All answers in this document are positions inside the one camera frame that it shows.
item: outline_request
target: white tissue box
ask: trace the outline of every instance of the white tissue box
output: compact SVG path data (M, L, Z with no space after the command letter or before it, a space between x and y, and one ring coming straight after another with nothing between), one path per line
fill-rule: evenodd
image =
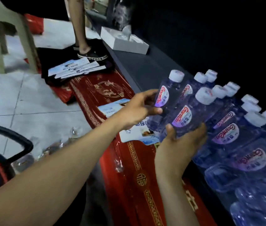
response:
M122 32L102 27L100 36L113 50L146 54L149 45L142 39L139 39L137 36L131 34L130 40L123 40L117 38L120 34L122 34Z

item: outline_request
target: person's left hand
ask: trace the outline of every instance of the person's left hand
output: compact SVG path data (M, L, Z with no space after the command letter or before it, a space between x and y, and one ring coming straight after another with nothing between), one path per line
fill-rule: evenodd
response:
M157 89L150 89L136 94L121 110L112 117L121 123L121 129L130 129L147 116L162 113L162 108L151 107Z

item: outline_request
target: black shorts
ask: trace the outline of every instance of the black shorts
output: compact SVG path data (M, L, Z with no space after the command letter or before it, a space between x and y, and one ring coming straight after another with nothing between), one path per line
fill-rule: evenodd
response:
M0 0L5 7L20 14L69 21L64 0Z

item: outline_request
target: red plastic bag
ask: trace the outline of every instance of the red plastic bag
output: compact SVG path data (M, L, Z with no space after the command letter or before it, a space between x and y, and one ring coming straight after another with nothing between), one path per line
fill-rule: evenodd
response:
M41 35L44 32L44 19L30 14L24 15L32 34Z

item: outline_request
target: plastic stool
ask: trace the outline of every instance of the plastic stool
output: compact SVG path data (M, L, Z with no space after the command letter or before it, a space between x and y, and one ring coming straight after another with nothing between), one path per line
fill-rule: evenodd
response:
M29 60L30 68L34 73L38 73L37 68L37 51L34 44L33 36L26 23L26 18L14 11L6 8L3 3L0 2L0 22L8 22L16 27L21 44ZM7 54L7 42L3 27L0 24L0 73L5 73L3 54Z

